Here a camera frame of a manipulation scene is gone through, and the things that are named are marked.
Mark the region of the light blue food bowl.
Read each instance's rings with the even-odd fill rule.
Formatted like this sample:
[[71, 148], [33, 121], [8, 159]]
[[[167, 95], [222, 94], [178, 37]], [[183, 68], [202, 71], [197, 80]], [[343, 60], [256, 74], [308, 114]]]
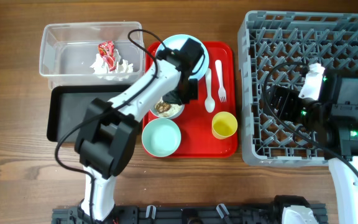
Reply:
[[185, 105], [171, 104], [171, 108], [169, 111], [159, 114], [155, 110], [155, 105], [153, 105], [153, 107], [151, 107], [150, 112], [158, 118], [175, 119], [175, 118], [179, 117], [179, 115], [181, 115], [181, 113], [185, 109]]

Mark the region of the brown food scraps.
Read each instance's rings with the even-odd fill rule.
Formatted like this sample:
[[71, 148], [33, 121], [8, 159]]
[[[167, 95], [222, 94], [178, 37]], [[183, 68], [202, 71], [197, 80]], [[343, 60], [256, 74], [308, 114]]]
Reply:
[[160, 101], [155, 105], [155, 110], [159, 114], [169, 111], [170, 108], [171, 108], [171, 104], [166, 103], [164, 101]]

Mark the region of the light blue plate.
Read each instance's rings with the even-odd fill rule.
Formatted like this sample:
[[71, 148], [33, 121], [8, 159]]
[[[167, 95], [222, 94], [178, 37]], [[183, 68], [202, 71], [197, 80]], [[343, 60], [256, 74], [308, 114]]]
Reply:
[[200, 43], [204, 51], [203, 56], [199, 59], [198, 63], [196, 64], [196, 66], [192, 71], [193, 72], [192, 76], [189, 77], [189, 79], [196, 78], [197, 80], [200, 80], [205, 75], [209, 67], [209, 53], [205, 45], [196, 37], [193, 37], [188, 34], [176, 34], [170, 36], [166, 38], [163, 41], [163, 43], [169, 49], [180, 50], [188, 39], [193, 39], [194, 41]]

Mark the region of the mint green bowl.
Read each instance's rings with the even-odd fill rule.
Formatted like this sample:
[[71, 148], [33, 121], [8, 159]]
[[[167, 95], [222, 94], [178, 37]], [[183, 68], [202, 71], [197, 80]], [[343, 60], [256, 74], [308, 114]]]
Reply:
[[170, 119], [154, 119], [143, 129], [142, 144], [151, 156], [168, 157], [179, 148], [180, 143], [181, 131]]

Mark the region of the white napkin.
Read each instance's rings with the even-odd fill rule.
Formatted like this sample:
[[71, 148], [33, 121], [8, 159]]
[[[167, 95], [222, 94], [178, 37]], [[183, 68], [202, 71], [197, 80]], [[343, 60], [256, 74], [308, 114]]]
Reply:
[[118, 49], [114, 49], [114, 58], [116, 68], [112, 71], [109, 70], [107, 63], [102, 59], [100, 54], [96, 54], [96, 60], [90, 66], [94, 70], [93, 74], [100, 79], [108, 81], [123, 81], [130, 77], [130, 73], [134, 71], [133, 64], [129, 63], [127, 60], [122, 59], [119, 54]]

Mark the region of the red snack wrapper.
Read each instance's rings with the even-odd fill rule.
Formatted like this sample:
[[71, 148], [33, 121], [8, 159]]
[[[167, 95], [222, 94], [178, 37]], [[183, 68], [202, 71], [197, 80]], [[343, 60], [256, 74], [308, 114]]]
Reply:
[[116, 69], [116, 58], [114, 56], [114, 44], [111, 40], [98, 45], [99, 54], [107, 63], [109, 71]]

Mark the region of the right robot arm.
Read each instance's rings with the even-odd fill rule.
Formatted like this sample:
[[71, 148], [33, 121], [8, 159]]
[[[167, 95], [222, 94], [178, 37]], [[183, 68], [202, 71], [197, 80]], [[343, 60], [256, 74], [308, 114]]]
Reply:
[[358, 75], [329, 70], [317, 82], [317, 98], [281, 86], [263, 86], [264, 108], [316, 132], [309, 143], [324, 151], [337, 193], [341, 221], [358, 221]]

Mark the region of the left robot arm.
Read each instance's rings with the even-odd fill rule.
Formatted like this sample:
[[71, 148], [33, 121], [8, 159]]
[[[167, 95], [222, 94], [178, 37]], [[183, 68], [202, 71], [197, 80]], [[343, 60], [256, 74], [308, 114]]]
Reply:
[[152, 57], [147, 73], [108, 101], [95, 98], [86, 110], [75, 151], [87, 184], [80, 216], [87, 223], [102, 223], [114, 208], [116, 177], [134, 153], [136, 129], [160, 100], [188, 104], [198, 97], [193, 69], [204, 58], [202, 44], [187, 39], [180, 49], [164, 48]]

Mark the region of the grey dishwasher rack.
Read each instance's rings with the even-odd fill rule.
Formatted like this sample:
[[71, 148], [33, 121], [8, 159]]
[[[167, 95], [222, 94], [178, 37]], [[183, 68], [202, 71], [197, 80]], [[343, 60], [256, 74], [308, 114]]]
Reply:
[[264, 114], [264, 82], [299, 90], [295, 62], [358, 74], [358, 14], [250, 11], [237, 34], [242, 76], [241, 144], [250, 166], [326, 166], [322, 150]]

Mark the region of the black waste tray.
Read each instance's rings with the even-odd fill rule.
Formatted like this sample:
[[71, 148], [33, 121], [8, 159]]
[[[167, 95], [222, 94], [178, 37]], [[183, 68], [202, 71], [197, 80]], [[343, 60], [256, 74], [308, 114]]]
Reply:
[[57, 142], [71, 128], [81, 123], [87, 107], [95, 98], [108, 101], [129, 87], [129, 85], [55, 87], [50, 99], [47, 139], [51, 142]]

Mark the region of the white plastic spoon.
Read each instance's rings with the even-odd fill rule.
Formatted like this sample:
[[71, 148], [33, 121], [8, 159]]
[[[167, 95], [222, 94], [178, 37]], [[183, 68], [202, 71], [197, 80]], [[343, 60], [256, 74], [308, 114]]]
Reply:
[[215, 108], [215, 101], [212, 97], [211, 91], [212, 91], [212, 73], [211, 73], [211, 69], [208, 68], [205, 75], [205, 82], [206, 82], [206, 99], [204, 101], [204, 105], [206, 108], [206, 111], [209, 113], [212, 113], [214, 111]]

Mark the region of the red serving tray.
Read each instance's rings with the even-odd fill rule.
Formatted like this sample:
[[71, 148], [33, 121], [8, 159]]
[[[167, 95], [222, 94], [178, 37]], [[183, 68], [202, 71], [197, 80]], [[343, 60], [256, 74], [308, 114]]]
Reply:
[[[173, 121], [181, 131], [181, 143], [171, 158], [223, 158], [233, 155], [238, 147], [237, 134], [226, 139], [217, 139], [212, 134], [212, 119], [220, 111], [236, 115], [236, 87], [233, 52], [226, 43], [209, 41], [204, 45], [209, 53], [209, 68], [212, 71], [212, 97], [216, 102], [215, 109], [208, 113], [204, 107], [207, 97], [206, 82], [198, 82], [198, 100], [185, 105], [179, 117]], [[214, 62], [220, 60], [223, 65], [223, 84], [226, 90], [226, 101], [218, 97], [218, 77]]]

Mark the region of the white plastic fork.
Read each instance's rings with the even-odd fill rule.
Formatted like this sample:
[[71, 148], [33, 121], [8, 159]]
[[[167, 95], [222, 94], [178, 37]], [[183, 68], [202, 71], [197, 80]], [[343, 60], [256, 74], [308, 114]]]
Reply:
[[216, 69], [216, 74], [218, 76], [218, 82], [219, 82], [219, 88], [218, 88], [219, 100], [220, 100], [220, 102], [224, 103], [224, 102], [226, 102], [227, 98], [226, 98], [226, 89], [224, 88], [224, 83], [223, 83], [222, 61], [220, 61], [220, 60], [215, 61], [215, 69]]

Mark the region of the yellow plastic cup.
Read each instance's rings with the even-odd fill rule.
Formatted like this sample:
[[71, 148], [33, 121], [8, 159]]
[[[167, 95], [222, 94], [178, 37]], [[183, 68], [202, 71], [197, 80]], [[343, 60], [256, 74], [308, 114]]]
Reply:
[[237, 132], [236, 117], [227, 111], [218, 112], [212, 119], [212, 134], [217, 139], [226, 139]]

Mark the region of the clear plastic bin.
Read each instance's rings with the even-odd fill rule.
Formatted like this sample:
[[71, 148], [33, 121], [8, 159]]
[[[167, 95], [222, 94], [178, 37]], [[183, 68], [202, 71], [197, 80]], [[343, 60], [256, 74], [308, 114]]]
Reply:
[[[51, 89], [68, 85], [131, 85], [145, 73], [145, 53], [130, 42], [128, 33], [140, 22], [77, 22], [45, 27], [39, 58], [39, 73]], [[123, 81], [108, 81], [93, 74], [90, 66], [99, 53], [98, 45], [111, 40], [122, 59], [134, 71]]]

